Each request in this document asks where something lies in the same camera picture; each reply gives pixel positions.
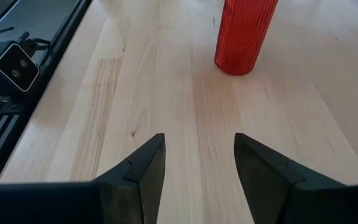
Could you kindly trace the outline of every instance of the red can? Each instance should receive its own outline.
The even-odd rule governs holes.
[[[215,64],[230,75],[255,66],[278,0],[225,0]]]

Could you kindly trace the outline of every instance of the red cylinder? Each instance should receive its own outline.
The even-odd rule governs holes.
[[[278,0],[225,0],[215,64],[230,75],[255,66]]]

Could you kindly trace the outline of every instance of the light wood surface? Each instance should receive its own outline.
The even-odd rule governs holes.
[[[223,0],[94,0],[0,183],[90,180],[155,133],[159,223],[252,223],[233,155],[242,132],[358,184],[358,6],[281,0],[254,71],[213,57]]]

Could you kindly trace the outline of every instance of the camera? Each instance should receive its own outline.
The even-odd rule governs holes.
[[[26,94],[40,74],[40,68],[15,41],[0,43],[0,95]]]

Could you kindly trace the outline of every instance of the wooden table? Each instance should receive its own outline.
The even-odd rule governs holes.
[[[252,223],[242,132],[358,184],[358,7],[281,0],[254,71],[213,62],[223,0],[94,0],[0,183],[90,180],[155,133],[159,223]]]

